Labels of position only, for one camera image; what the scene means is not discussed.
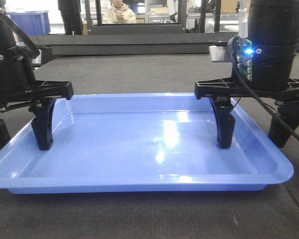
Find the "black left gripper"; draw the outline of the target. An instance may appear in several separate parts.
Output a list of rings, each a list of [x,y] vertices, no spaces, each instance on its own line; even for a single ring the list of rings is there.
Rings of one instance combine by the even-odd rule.
[[[70,100],[74,90],[69,81],[39,81],[32,60],[39,50],[22,29],[7,15],[0,0],[0,111],[29,106],[35,117],[32,130],[39,149],[53,144],[52,117],[57,98]],[[4,120],[0,118],[0,150],[10,141]]]

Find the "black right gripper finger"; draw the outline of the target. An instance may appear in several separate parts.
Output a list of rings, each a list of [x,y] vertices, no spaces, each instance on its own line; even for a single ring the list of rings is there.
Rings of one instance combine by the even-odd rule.
[[[233,132],[235,128],[235,118],[231,111],[234,106],[230,97],[210,97],[209,101],[212,105],[217,129],[217,142],[222,149],[231,147]]]

